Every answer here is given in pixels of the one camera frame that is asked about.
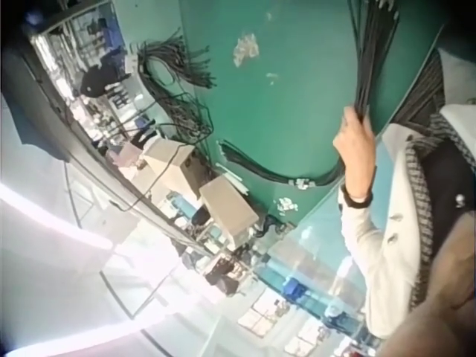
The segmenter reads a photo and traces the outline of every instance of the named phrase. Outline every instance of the button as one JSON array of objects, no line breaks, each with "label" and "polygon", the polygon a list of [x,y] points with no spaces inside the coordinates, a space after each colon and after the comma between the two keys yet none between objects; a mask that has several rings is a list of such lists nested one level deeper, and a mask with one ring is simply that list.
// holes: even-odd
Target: button
[{"label": "button", "polygon": [[393,234],[392,236],[390,236],[390,237],[387,239],[387,243],[388,243],[388,244],[394,244],[397,240],[398,240],[398,235],[397,235],[397,234]]},{"label": "button", "polygon": [[395,213],[390,216],[390,219],[395,222],[400,222],[403,219],[403,216],[400,213]]}]

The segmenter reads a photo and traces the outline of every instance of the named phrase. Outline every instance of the white label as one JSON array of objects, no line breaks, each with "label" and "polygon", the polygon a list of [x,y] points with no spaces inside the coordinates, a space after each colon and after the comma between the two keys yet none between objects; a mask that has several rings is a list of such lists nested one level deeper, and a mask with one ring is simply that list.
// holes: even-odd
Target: white label
[{"label": "white label", "polygon": [[127,54],[124,60],[126,73],[137,73],[139,68],[139,58],[137,54]]}]

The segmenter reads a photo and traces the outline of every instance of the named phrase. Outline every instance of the houndstooth trim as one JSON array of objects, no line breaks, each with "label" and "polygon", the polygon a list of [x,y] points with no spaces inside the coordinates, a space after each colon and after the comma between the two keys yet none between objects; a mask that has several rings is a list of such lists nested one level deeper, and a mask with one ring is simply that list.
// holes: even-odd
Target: houndstooth trim
[{"label": "houndstooth trim", "polygon": [[405,148],[408,180],[414,196],[416,218],[421,239],[419,271],[411,294],[410,310],[420,305],[426,297],[430,277],[431,255],[433,252],[433,222],[431,218],[430,196],[420,162],[427,154],[436,149],[443,140],[449,139],[453,141],[461,155],[471,166],[473,172],[476,173],[475,158],[442,115],[431,116],[428,132],[429,136],[411,141]]}]

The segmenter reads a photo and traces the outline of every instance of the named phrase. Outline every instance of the window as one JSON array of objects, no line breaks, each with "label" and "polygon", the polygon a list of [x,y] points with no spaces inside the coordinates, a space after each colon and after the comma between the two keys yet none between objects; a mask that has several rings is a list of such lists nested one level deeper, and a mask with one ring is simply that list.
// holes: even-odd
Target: window
[{"label": "window", "polygon": [[238,320],[238,324],[255,335],[264,337],[289,309],[289,303],[281,295],[266,289]]},{"label": "window", "polygon": [[318,319],[309,318],[284,351],[291,356],[306,357],[329,336],[330,331]]}]

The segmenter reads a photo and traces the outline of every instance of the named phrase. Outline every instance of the black wristband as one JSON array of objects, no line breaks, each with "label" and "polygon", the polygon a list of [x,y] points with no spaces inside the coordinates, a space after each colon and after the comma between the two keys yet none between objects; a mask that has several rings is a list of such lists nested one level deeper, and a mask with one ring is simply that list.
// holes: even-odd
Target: black wristband
[{"label": "black wristband", "polygon": [[347,188],[345,187],[345,184],[341,186],[341,190],[344,196],[344,201],[347,205],[347,207],[350,208],[355,208],[357,210],[361,210],[363,208],[369,208],[370,204],[372,203],[373,200],[373,194],[372,191],[370,191],[367,194],[366,199],[363,202],[355,202],[353,199],[350,198],[349,193],[347,192]]}]

